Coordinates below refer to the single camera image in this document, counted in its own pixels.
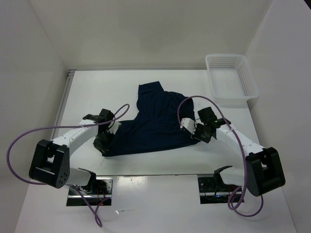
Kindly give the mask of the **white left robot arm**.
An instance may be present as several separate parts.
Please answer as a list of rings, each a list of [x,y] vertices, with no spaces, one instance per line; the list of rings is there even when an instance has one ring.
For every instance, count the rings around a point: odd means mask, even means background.
[[[29,177],[58,189],[64,185],[74,185],[86,194],[95,192],[96,174],[87,169],[72,168],[70,157],[93,137],[95,149],[102,154],[108,152],[109,144],[121,126],[113,119],[111,111],[102,109],[99,115],[88,114],[83,117],[77,128],[51,141],[40,140],[35,148]]]

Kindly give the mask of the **navy blue shorts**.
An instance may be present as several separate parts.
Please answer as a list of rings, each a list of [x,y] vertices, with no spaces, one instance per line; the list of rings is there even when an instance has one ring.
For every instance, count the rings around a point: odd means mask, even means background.
[[[138,87],[138,114],[133,120],[120,122],[115,133],[103,133],[93,142],[104,157],[173,150],[192,146],[188,131],[180,129],[178,120],[194,119],[193,100],[176,92],[165,91],[160,82]]]

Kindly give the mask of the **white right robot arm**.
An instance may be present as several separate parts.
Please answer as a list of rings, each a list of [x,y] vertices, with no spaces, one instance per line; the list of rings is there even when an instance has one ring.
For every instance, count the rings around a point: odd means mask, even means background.
[[[198,112],[200,123],[183,118],[181,125],[191,137],[205,143],[215,138],[232,149],[246,167],[224,166],[214,171],[213,185],[219,191],[230,185],[246,186],[255,197],[285,185],[279,153],[273,147],[265,148],[240,133],[230,121],[217,118],[212,108]]]

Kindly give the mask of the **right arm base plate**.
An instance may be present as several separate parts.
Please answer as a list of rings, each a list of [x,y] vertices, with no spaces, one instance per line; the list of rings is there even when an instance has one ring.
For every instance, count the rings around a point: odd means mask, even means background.
[[[212,174],[198,176],[198,187],[201,204],[227,203],[236,185],[224,184],[217,186]]]

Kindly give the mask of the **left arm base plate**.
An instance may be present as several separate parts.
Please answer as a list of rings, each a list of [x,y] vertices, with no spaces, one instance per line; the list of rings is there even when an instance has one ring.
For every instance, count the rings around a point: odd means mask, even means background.
[[[111,206],[113,178],[104,177],[96,180],[95,187],[78,187],[77,189],[90,206]],[[85,201],[75,189],[69,188],[66,206],[86,206]]]

